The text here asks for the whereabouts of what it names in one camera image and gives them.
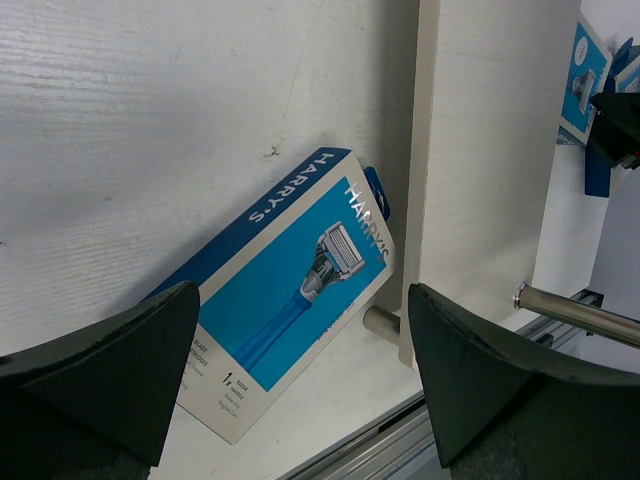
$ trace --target razor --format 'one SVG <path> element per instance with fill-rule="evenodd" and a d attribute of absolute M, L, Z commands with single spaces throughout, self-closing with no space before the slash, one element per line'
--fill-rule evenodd
<path fill-rule="evenodd" d="M 302 286 L 264 327 L 234 354 L 247 372 L 273 347 L 284 332 L 309 308 L 329 285 L 344 282 L 365 266 L 342 222 L 329 227 L 316 243 L 315 257 Z"/>
<path fill-rule="evenodd" d="M 588 70 L 584 75 L 570 76 L 567 82 L 567 90 L 578 99 L 578 107 L 582 114 L 587 111 L 589 96 L 595 80 L 596 74 L 593 70 Z"/>

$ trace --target blue razor handle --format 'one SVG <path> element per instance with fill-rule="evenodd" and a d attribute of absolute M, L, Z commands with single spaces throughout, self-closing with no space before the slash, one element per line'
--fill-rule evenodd
<path fill-rule="evenodd" d="M 251 369 L 273 346 L 274 343 L 293 323 L 311 307 L 311 302 L 304 298 L 299 290 L 293 292 L 293 296 L 282 309 L 262 327 L 251 339 L 249 339 L 234 354 L 236 362 L 242 368 L 251 373 Z"/>

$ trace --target harry's razor box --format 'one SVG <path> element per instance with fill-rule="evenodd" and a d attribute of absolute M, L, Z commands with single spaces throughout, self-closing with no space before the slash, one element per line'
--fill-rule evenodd
<path fill-rule="evenodd" d="M 178 403 L 235 443 L 395 266 L 356 156 L 317 150 L 156 289 L 200 288 Z"/>
<path fill-rule="evenodd" d="M 604 43 L 580 14 L 564 91 L 558 144 L 587 144 L 596 114 L 591 97 L 602 91 L 611 60 Z"/>

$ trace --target metal rod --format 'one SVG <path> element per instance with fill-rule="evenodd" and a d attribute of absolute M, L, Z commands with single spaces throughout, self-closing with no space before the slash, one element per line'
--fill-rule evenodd
<path fill-rule="evenodd" d="M 523 283 L 514 297 L 516 308 L 524 308 L 560 320 L 603 337 L 640 348 L 640 323 L 600 308 L 585 305 Z"/>
<path fill-rule="evenodd" d="M 400 317 L 380 307 L 371 307 L 362 319 L 364 328 L 388 342 L 400 344 Z"/>

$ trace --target white circle logo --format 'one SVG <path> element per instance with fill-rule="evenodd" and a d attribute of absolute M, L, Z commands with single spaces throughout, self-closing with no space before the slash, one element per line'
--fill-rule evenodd
<path fill-rule="evenodd" d="M 576 46 L 576 53 L 573 57 L 576 62 L 576 65 L 582 65 L 582 62 L 584 62 L 584 59 L 587 56 L 588 48 L 589 48 L 589 41 L 587 40 L 587 37 L 582 37 L 580 40 L 578 40 L 578 45 Z"/>

